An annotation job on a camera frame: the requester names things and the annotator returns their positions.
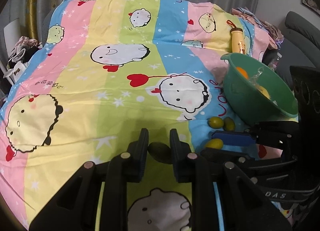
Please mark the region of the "colourful cartoon striped bedsheet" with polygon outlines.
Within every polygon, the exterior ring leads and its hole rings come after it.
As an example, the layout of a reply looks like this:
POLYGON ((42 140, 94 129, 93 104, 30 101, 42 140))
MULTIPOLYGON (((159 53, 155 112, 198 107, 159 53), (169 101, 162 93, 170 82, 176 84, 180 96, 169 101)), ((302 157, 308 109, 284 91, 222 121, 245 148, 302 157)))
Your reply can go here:
POLYGON ((1 109, 1 195, 25 230, 291 230, 294 206, 248 175, 280 149, 223 144, 248 163, 201 156, 225 131, 211 117, 247 134, 259 123, 245 124, 223 91, 221 56, 235 53, 227 20, 262 63, 268 33, 212 3, 62 1, 1 109), (190 183, 149 153, 142 180, 127 182, 127 148, 143 128, 149 144, 170 147, 173 128, 189 144, 190 183))

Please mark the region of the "green plastic bowl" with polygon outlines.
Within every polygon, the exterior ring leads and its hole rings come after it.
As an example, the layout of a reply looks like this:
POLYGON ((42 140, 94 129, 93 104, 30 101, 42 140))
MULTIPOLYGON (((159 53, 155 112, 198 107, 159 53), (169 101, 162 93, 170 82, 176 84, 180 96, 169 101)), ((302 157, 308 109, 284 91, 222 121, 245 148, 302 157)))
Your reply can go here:
POLYGON ((298 103, 289 86, 268 66, 241 53, 228 53, 221 56, 228 62, 223 79, 223 91, 232 110, 247 125, 261 121, 281 121, 298 117, 298 103), (247 71, 245 79, 236 67, 247 71), (257 90, 264 87, 271 99, 257 90))

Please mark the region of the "yellow pear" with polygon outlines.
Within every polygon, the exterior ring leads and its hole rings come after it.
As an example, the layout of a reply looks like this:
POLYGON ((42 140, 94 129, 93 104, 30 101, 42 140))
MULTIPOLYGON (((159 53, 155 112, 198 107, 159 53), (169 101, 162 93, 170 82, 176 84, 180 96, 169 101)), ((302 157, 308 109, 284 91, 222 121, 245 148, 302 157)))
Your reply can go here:
POLYGON ((257 90, 259 92, 261 92, 261 94, 263 94, 264 97, 268 98, 268 100, 271 99, 270 94, 268 93, 268 91, 264 87, 257 85, 257 90))

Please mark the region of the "orange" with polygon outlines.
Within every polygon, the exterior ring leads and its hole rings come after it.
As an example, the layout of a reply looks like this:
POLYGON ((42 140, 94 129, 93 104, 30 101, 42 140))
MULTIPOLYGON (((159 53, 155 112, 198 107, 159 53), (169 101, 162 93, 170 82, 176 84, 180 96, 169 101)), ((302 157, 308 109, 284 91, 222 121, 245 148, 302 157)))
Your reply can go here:
POLYGON ((245 79, 249 79, 249 75, 248 75, 248 73, 247 73, 247 71, 246 70, 244 70, 243 68, 241 68, 241 67, 236 67, 236 69, 237 69, 237 71, 240 73, 240 74, 242 74, 242 76, 245 78, 245 79))

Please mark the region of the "grey sofa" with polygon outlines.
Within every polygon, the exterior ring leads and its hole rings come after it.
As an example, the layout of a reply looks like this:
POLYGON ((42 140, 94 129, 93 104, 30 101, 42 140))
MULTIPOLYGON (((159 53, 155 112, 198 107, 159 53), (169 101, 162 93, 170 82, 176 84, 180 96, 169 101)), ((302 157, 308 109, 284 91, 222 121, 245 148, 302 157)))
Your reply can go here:
POLYGON ((284 41, 278 50, 267 50, 262 62, 265 65, 281 55, 276 67, 278 74, 292 88, 291 66, 319 68, 319 29, 301 15, 290 11, 281 31, 284 41))

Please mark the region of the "framed landscape painting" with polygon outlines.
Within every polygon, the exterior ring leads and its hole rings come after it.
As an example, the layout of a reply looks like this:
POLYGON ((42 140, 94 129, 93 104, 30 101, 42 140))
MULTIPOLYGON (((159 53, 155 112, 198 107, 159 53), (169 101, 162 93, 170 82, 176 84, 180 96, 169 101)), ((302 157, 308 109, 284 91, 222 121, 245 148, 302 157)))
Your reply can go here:
POLYGON ((317 6, 314 0, 302 0, 302 4, 306 6, 308 9, 310 9, 311 11, 313 11, 318 16, 320 15, 319 7, 317 6))

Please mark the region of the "plastic bottle on sofa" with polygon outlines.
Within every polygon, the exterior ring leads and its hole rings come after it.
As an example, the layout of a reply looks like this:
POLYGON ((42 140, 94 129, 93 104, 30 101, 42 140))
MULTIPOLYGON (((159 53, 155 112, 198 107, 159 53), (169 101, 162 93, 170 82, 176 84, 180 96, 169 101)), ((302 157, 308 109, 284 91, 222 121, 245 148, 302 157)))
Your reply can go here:
POLYGON ((274 58, 269 62, 268 67, 275 72, 281 58, 282 55, 277 52, 274 58))

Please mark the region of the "yellow-green small fruit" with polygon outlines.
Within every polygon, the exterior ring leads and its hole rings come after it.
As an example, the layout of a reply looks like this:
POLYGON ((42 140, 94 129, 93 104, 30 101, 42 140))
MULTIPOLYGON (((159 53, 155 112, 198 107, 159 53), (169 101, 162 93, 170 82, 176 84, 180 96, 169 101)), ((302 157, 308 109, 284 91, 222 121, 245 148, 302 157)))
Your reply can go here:
POLYGON ((209 140, 204 147, 221 150, 221 148, 223 148, 223 141, 219 138, 214 138, 209 140))

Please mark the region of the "small green fruit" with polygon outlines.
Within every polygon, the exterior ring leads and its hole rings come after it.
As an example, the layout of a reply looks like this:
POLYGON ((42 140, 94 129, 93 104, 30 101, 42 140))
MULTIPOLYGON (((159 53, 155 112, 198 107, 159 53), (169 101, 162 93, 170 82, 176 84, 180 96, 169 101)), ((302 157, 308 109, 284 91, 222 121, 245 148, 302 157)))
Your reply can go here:
POLYGON ((154 141, 148 146, 148 153, 154 160, 163 164, 172 164, 171 148, 161 142, 154 141))
POLYGON ((224 120, 221 119, 220 117, 211 117, 208 120, 208 125, 213 129, 223 128, 224 120))
POLYGON ((235 122, 230 117, 225 117, 223 120, 223 129, 228 132, 234 132, 235 131, 235 122))

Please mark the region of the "white chair with clothes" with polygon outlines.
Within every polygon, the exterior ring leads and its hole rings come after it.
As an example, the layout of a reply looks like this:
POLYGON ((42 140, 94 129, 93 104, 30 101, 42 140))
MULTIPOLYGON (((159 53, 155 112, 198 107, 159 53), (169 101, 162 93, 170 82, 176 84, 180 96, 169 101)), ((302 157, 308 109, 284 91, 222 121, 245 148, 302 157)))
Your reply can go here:
POLYGON ((3 78, 13 86, 25 72, 32 56, 43 45, 37 39, 22 35, 19 18, 3 28, 3 36, 8 60, 1 65, 1 69, 3 78))

